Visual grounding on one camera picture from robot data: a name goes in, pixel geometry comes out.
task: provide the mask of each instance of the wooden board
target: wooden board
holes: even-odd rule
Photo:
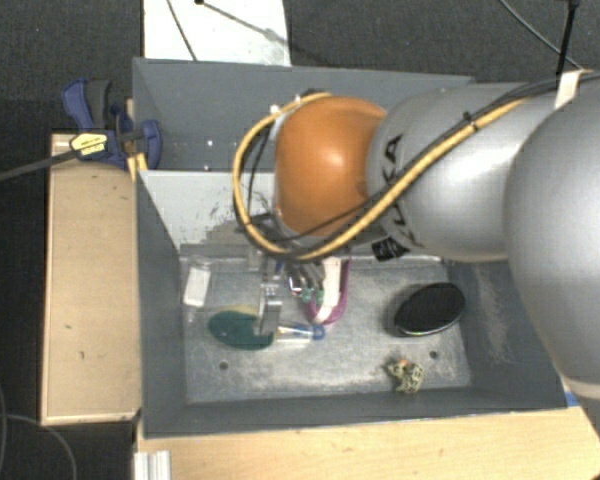
[[[194,480],[545,479],[600,472],[600,442],[579,407],[318,430],[144,440]]]
[[[70,137],[54,136],[53,154]],[[140,407],[133,207],[120,169],[77,160],[51,169],[43,424],[128,420]]]

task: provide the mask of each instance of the dark floor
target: dark floor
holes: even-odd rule
[[[559,43],[565,4],[509,0]],[[554,74],[557,57],[496,0],[284,0],[298,65],[469,74],[481,81]],[[142,53],[142,0],[0,0],[0,169],[45,154],[53,128],[70,126],[60,89],[77,77],[113,80],[131,94]],[[600,68],[600,0],[582,0],[571,42]],[[9,412],[38,412],[45,245],[45,175],[0,184],[0,380]],[[128,424],[62,429],[79,478],[130,478]],[[70,478],[46,433],[10,426],[4,479]]]

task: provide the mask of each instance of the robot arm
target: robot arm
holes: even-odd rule
[[[400,252],[508,259],[538,336],[600,435],[600,74],[583,75],[559,109],[553,81],[441,91],[386,115],[321,94],[281,116],[274,219],[286,239],[269,240],[240,211],[238,185],[254,243],[301,264],[374,230]]]

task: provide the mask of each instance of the small toy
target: small toy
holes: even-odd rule
[[[422,387],[424,370],[419,364],[406,359],[399,359],[396,363],[387,366],[389,373],[400,381],[396,391],[403,393],[417,393]]]

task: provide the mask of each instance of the black lid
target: black lid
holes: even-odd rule
[[[465,300],[451,283],[435,283],[420,288],[401,305],[393,323],[398,334],[424,336],[443,331],[462,314]]]

